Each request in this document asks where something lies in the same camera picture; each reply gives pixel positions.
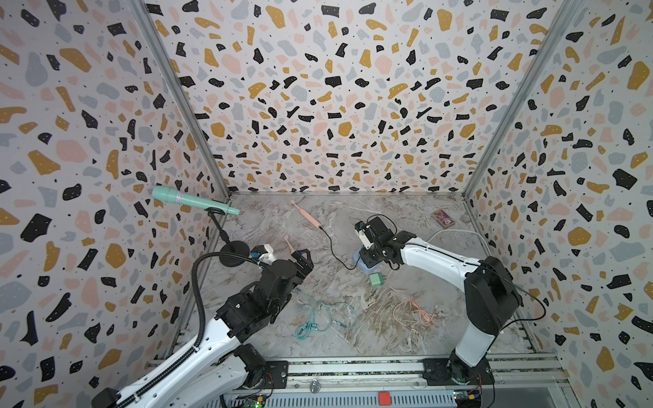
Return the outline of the black microphone stand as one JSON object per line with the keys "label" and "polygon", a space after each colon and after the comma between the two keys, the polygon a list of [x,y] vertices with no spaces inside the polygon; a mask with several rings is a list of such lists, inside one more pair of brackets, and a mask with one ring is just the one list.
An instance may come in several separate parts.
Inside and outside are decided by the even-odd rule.
{"label": "black microphone stand", "polygon": [[224,243],[224,246],[219,250],[221,252],[221,255],[218,256],[219,262],[229,268],[244,264],[245,259],[249,258],[249,246],[244,241],[231,241],[228,233],[223,229],[218,220],[218,217],[225,215],[225,212],[217,207],[209,207],[206,209],[206,212],[217,227],[219,238]]}

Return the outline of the light blue power strip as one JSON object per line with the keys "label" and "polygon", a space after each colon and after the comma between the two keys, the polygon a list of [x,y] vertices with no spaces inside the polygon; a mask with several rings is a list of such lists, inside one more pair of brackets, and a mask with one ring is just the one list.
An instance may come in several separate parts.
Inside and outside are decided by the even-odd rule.
{"label": "light blue power strip", "polygon": [[379,269],[379,265],[374,265],[373,267],[367,266],[367,264],[362,259],[360,248],[355,252],[352,258],[355,261],[355,267],[366,275],[372,275]]}

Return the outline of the small colourful card box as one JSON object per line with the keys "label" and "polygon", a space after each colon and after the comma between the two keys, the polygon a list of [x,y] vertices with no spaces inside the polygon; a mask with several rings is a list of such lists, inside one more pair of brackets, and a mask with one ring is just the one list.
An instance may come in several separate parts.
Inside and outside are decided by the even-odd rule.
{"label": "small colourful card box", "polygon": [[448,229],[456,224],[455,220],[444,210],[435,211],[433,216],[443,229]]}

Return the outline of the green plug adapter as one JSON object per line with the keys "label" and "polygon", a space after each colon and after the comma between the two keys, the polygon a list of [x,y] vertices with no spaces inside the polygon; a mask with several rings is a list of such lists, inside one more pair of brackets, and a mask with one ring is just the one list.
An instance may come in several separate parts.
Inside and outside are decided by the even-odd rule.
{"label": "green plug adapter", "polygon": [[384,277],[379,273],[371,274],[369,275],[369,282],[372,287],[381,287],[384,285]]}

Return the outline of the pink toothbrush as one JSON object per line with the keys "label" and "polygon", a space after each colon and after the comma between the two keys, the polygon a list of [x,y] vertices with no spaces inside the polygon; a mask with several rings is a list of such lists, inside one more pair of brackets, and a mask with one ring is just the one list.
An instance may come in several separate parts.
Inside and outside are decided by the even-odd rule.
{"label": "pink toothbrush", "polygon": [[309,222],[311,223],[316,229],[322,230],[322,224],[320,221],[318,221],[315,217],[313,217],[308,211],[303,209],[301,206],[299,206],[296,202],[292,201],[292,205],[299,211],[299,213]]}
{"label": "pink toothbrush", "polygon": [[291,243],[291,241],[290,241],[288,235],[285,235],[285,236],[284,236],[284,241],[285,241],[285,243],[287,243],[287,247],[288,247],[289,253],[291,253],[291,254],[295,253],[295,252],[296,252],[296,249],[295,249],[294,246],[292,245],[292,243]]}

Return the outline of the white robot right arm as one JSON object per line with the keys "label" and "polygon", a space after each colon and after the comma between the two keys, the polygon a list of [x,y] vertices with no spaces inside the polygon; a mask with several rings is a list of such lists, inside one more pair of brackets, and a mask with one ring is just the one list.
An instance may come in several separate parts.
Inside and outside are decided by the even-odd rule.
{"label": "white robot right arm", "polygon": [[408,231],[392,231],[381,217],[355,224],[360,263],[407,265],[452,284],[464,294],[467,327],[442,374],[457,384],[479,377],[486,355],[523,300],[512,275],[497,258],[466,257],[434,246]]}

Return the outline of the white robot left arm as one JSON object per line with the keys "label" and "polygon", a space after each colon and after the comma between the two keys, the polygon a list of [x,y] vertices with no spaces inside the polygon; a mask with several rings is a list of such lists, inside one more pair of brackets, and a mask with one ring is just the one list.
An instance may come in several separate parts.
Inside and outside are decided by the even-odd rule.
{"label": "white robot left arm", "polygon": [[191,268],[191,285],[197,305],[198,333],[163,364],[122,390],[106,388],[93,397],[93,407],[165,407],[183,393],[197,403],[261,379],[265,359],[248,340],[275,323],[289,304],[292,291],[314,269],[307,249],[289,259],[265,261],[235,253],[229,258],[260,267],[261,276],[230,296],[208,318],[197,279],[199,266],[218,252],[200,256]]}

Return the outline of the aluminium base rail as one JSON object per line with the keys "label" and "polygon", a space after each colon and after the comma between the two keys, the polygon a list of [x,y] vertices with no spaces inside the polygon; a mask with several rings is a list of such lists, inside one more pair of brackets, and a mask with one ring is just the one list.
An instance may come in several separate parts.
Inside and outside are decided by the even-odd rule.
{"label": "aluminium base rail", "polygon": [[552,355],[491,355],[468,384],[445,378],[431,357],[229,356],[184,382],[169,376],[134,407],[577,407]]}

